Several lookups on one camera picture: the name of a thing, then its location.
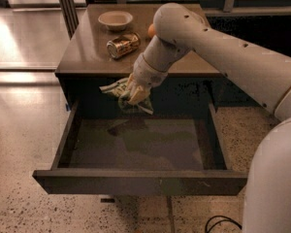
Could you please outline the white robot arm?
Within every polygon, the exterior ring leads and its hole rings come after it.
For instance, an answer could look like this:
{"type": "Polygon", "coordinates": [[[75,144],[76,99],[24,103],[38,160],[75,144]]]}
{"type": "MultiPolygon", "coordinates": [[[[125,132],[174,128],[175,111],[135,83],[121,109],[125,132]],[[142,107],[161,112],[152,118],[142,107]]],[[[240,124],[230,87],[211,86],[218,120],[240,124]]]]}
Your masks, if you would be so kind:
{"type": "Polygon", "coordinates": [[[161,6],[153,25],[129,77],[128,103],[145,100],[189,51],[199,54],[280,120],[251,161],[242,233],[291,233],[291,58],[211,29],[176,3],[161,6]]]}

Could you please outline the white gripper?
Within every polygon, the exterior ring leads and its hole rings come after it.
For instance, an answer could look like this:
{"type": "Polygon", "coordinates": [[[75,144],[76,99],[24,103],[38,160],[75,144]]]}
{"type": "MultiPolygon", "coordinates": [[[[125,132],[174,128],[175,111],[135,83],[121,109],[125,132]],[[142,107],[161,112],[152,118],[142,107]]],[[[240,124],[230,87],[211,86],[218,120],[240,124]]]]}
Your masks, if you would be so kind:
{"type": "Polygon", "coordinates": [[[137,105],[144,101],[150,94],[149,88],[159,86],[167,78],[167,72],[157,71],[152,68],[141,53],[133,66],[133,72],[126,82],[126,91],[129,92],[128,103],[137,105]]]}

